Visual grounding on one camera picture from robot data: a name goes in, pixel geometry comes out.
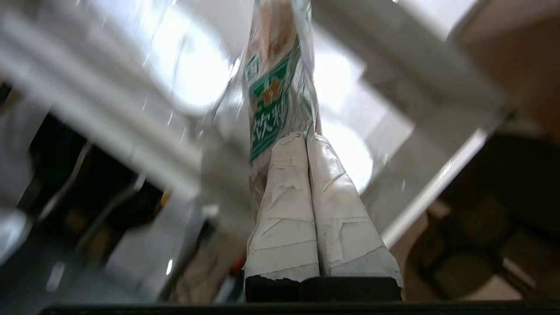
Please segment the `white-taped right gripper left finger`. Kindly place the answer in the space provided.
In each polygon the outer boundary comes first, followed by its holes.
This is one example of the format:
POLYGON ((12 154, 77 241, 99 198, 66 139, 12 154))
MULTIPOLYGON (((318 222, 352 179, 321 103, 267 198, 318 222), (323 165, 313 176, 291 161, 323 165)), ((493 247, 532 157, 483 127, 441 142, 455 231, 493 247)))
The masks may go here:
POLYGON ((305 135, 271 150, 266 189, 248 243, 245 277, 302 282, 320 275, 305 135))

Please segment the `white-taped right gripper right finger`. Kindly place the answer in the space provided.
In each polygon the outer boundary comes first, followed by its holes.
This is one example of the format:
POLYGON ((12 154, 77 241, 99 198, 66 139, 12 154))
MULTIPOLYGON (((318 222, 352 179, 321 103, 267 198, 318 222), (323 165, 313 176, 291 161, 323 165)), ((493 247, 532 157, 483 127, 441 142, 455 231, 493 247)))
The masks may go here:
POLYGON ((320 273, 323 277, 390 277, 403 288, 398 263, 329 141, 307 140, 320 273))

